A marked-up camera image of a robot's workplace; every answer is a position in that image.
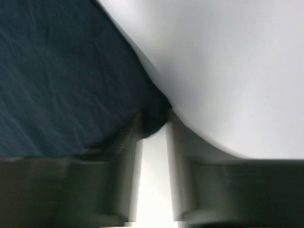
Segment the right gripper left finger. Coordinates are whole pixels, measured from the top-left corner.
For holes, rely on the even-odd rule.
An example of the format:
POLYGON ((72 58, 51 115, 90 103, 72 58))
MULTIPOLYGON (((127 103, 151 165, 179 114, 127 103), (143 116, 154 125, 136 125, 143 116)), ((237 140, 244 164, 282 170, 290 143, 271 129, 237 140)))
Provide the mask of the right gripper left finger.
POLYGON ((85 154, 1 158, 3 228, 123 227, 135 220, 141 115, 85 154))

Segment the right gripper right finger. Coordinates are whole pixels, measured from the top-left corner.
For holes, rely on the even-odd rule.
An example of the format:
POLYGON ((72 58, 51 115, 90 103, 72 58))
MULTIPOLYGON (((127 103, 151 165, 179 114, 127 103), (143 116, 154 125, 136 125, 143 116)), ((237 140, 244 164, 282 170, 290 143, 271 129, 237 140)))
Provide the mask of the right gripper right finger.
POLYGON ((304 162, 230 155, 173 112, 168 162, 174 220, 184 228, 301 228, 304 162))

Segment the navy tank top red trim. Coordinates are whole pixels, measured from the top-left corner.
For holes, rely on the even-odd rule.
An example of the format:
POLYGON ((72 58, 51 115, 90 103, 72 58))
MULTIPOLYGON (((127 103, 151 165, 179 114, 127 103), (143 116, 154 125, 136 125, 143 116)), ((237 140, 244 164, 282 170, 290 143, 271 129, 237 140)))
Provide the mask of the navy tank top red trim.
POLYGON ((171 105, 96 0, 0 3, 0 154, 79 154, 142 114, 142 137, 171 105))

